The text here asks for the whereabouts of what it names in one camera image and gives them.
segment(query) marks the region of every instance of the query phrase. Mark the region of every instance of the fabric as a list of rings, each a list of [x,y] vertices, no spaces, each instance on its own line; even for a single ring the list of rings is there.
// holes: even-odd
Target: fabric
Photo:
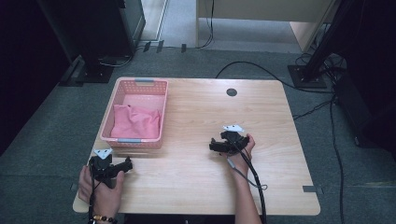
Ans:
[[[149,138],[160,135],[161,115],[158,110],[138,106],[114,105],[114,127],[111,137]]]

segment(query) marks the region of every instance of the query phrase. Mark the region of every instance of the pink basket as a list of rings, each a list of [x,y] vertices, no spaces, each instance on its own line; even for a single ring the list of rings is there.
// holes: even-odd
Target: pink basket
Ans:
[[[100,131],[100,138],[111,147],[160,148],[163,144],[163,121],[165,116],[168,82],[164,79],[120,77],[117,79],[105,113],[105,124]],[[114,105],[142,106],[158,110],[161,115],[160,134],[156,139],[113,138]]]

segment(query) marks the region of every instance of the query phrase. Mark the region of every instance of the floor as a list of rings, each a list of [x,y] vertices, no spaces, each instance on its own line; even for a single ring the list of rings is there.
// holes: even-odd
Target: floor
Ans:
[[[142,42],[163,40],[165,47],[195,48],[196,0],[142,0],[147,25]],[[199,47],[206,49],[302,53],[287,21],[199,20]]]

